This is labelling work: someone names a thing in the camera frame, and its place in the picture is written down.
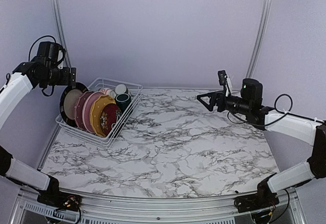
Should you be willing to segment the dark red floral plate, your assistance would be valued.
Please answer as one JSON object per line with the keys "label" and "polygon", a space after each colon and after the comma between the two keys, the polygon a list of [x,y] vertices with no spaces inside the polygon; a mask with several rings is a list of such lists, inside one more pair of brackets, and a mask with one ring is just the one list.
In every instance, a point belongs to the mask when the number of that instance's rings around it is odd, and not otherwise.
{"label": "dark red floral plate", "polygon": [[100,116],[100,126],[104,137],[108,136],[121,116],[122,112],[116,104],[111,103],[104,107]]}

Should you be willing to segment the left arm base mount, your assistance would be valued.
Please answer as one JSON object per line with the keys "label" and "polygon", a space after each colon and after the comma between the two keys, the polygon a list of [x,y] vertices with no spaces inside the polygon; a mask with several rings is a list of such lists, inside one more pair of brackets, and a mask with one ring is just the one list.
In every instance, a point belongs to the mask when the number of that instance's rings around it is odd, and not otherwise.
{"label": "left arm base mount", "polygon": [[56,210],[70,210],[78,212],[81,196],[77,194],[70,194],[66,192],[59,192],[59,194],[39,194],[37,202],[55,207]]}

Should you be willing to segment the black rimmed cream plate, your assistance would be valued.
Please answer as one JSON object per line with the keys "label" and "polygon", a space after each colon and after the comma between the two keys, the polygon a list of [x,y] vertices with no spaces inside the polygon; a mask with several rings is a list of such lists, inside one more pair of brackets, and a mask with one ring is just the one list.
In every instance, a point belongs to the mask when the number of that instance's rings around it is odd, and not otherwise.
{"label": "black rimmed cream plate", "polygon": [[60,98],[60,115],[67,125],[74,128],[77,127],[74,109],[80,96],[87,91],[88,88],[80,82],[73,86],[67,86],[63,91]]}

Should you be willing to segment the yellow polka dot plate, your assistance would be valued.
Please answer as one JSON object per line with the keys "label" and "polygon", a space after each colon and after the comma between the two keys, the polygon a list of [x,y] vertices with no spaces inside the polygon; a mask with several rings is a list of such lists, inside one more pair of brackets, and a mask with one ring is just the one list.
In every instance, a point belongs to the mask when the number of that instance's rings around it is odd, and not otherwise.
{"label": "yellow polka dot plate", "polygon": [[113,97],[109,95],[100,95],[100,97],[92,104],[91,110],[90,110],[90,123],[92,126],[92,129],[94,130],[94,133],[101,137],[106,137],[104,132],[101,129],[100,125],[100,117],[103,109],[108,104],[116,104]]}

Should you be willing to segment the pink bear plate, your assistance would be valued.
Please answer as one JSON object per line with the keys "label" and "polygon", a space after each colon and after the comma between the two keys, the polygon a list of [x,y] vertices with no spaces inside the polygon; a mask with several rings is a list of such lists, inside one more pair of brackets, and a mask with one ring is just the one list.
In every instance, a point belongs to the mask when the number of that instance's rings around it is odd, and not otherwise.
{"label": "pink bear plate", "polygon": [[94,133],[94,130],[93,130],[91,122],[90,122],[90,117],[91,117],[90,111],[91,111],[92,105],[102,95],[103,95],[102,92],[92,92],[84,103],[83,111],[82,111],[82,119],[83,119],[83,124],[86,128],[86,131],[89,133]]}

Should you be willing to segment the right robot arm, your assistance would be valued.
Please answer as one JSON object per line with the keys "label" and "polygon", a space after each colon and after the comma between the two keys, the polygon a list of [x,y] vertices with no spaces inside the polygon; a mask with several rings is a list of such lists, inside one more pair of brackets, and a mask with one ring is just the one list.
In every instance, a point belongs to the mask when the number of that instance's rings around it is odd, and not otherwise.
{"label": "right robot arm", "polygon": [[262,105],[263,85],[255,79],[245,78],[242,81],[240,96],[231,94],[228,76],[220,77],[219,83],[223,90],[197,96],[197,100],[209,111],[214,108],[218,112],[226,110],[237,119],[244,115],[243,123],[299,139],[313,147],[312,155],[305,162],[258,184],[257,193],[252,197],[256,207],[264,207],[272,200],[272,195],[280,190],[305,184],[312,179],[325,178],[325,122],[294,115],[290,111],[280,111],[275,106]]}

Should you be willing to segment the mauve polka dot plate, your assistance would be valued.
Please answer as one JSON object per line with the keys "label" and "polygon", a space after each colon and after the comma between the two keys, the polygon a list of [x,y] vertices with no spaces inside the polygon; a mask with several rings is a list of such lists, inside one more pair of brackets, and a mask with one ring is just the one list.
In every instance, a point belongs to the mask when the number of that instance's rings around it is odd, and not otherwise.
{"label": "mauve polka dot plate", "polygon": [[86,100],[93,94],[93,91],[87,91],[82,93],[74,106],[74,121],[77,128],[80,130],[86,131],[85,125],[83,123],[83,108]]}

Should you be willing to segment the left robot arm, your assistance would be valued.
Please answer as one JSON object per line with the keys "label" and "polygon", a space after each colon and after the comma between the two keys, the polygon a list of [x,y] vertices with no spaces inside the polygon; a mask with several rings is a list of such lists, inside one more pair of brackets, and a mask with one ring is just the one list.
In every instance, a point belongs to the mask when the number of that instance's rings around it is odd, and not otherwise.
{"label": "left robot arm", "polygon": [[[20,63],[6,75],[1,88],[1,124],[3,125],[18,103],[34,88],[73,86],[76,83],[76,68],[63,67],[65,48],[56,41],[40,42],[37,54],[28,62]],[[17,160],[5,148],[1,148],[1,176],[16,184],[35,189],[53,206],[64,202],[56,178]]]}

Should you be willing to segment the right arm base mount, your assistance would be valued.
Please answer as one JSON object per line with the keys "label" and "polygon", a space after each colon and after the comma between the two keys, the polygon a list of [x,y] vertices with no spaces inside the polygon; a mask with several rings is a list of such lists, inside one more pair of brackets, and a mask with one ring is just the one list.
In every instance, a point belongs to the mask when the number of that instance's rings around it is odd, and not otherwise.
{"label": "right arm base mount", "polygon": [[268,196],[259,196],[258,193],[238,196],[234,199],[234,206],[239,213],[255,211],[279,204],[279,198],[276,193]]}

